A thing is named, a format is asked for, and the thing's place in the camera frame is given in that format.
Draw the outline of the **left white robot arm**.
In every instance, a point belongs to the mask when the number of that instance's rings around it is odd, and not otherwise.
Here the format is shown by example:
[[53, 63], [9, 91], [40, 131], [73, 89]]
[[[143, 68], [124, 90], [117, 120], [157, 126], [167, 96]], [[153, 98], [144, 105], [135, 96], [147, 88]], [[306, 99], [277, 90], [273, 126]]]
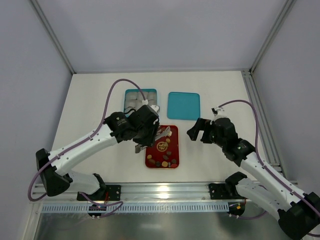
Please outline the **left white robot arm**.
[[44, 148], [38, 150], [36, 163], [46, 196], [75, 191], [79, 201], [103, 200], [107, 186], [102, 177], [97, 173], [76, 172], [73, 168], [99, 151], [125, 141], [136, 143], [135, 153], [139, 153], [154, 146], [160, 138], [169, 137], [171, 128], [161, 128], [158, 111], [157, 105], [143, 105], [128, 114], [114, 112], [97, 129], [68, 146], [51, 152]]

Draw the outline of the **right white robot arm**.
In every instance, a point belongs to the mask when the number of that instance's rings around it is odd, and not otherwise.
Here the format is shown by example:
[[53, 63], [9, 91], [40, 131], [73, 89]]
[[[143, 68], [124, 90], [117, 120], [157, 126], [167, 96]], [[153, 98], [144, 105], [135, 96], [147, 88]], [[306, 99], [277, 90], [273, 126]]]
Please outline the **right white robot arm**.
[[249, 199], [264, 209], [292, 240], [302, 239], [319, 226], [319, 196], [314, 192], [305, 193], [259, 158], [255, 147], [238, 136], [229, 118], [198, 118], [186, 133], [196, 141], [199, 132], [203, 132], [202, 143], [216, 144], [228, 160], [258, 180], [259, 183], [255, 183], [242, 172], [234, 173], [225, 180], [232, 195]]

